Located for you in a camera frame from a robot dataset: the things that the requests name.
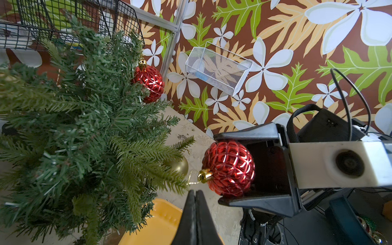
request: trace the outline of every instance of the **gold ornament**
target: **gold ornament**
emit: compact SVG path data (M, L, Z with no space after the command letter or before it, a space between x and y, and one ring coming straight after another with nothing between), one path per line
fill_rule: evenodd
M187 175L188 173L188 161L184 156L180 161L174 159L164 164L166 166L170 166L174 171L182 173L183 175Z

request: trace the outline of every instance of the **black wire rack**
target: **black wire rack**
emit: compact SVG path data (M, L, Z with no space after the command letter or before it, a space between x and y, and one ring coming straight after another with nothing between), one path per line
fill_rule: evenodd
M99 35L125 32L123 42L134 30L144 39L135 10L120 0L0 0L0 48L44 51L40 40L81 49L71 34L65 10Z

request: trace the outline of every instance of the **concrete floor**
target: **concrete floor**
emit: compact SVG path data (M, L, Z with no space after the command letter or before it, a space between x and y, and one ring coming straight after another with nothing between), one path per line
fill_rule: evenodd
M175 127L172 127L172 132L167 139L167 144L172 145L184 137L194 136L196 142L190 147L190 153L186 153L185 157L189 163L189 171L201 170L201 161L204 157L205 150L214 142L209 136L207 136L203 131L198 129L195 125L190 123L184 116L180 115L178 112L172 108L167 108L165 116L177 116L181 120ZM11 167L11 165L2 165L0 172L6 171ZM242 218L242 209L225 207L218 204L218 196L215 192L211 191L207 184L197 184L190 186L190 189L202 190L204 196L207 200L207 205L210 210L212 219L214 220L216 230L218 234L222 237L225 245L235 245L238 244L238 237L240 234L240 220ZM158 198L166 199L173 203L179 208L183 208L185 204L187 194L180 196L171 192L158 192ZM28 245L28 244L42 244L42 240L30 242L28 236L16 237L15 234L11 234L13 229L0 229L0 242L4 245ZM69 236L64 240L58 241L54 233L47 235L45 237L44 245L72 245L73 241L78 237L78 234ZM117 235L113 237L112 241L118 241L120 236Z
M167 144L172 145L178 142L178 140L182 137L192 135L195 137L196 142L190 147L190 154L186 153L185 157L189 163L188 174L191 170L200 171L204 152L214 142L214 140L198 129L194 124L190 123L182 115L179 115L175 110L168 108L165 115L181 118L178 125L173 127L172 132L167 139ZM191 177L191 181L196 181L195 175ZM219 205L218 199L220 196L211 191L208 184L199 183L197 185L191 185L190 189L203 191L212 219L214 220L216 230L222 237L225 245L238 244L238 237L241 229L240 220L242 219L242 208ZM179 196L171 192L158 192L158 197L167 199L177 207L183 208L187 195Z

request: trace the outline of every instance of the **floral wallpaper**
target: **floral wallpaper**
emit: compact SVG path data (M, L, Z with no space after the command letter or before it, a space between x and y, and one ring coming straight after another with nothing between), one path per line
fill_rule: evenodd
M164 18L169 19L172 9L161 1ZM329 72L334 67L355 83L369 103L371 130L390 134L391 14L390 0L191 1L162 99L173 100L179 113L211 137L268 122L286 125L293 111L309 103L346 119ZM235 60L226 49L254 62L233 97L185 70L192 48L206 42L223 47L207 44L225 57ZM153 49L144 52L149 57L153 53ZM366 122L359 96L345 80L339 84L351 115ZM302 128L315 114L298 116L295 126Z

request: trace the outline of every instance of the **gold ornament cap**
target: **gold ornament cap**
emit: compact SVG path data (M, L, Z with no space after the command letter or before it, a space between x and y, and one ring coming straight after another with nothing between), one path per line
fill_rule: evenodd
M139 68L140 70L145 70L147 68L147 62L142 56L139 59Z
M197 177L198 181L201 183L206 183L212 179L212 172L210 169L202 169Z

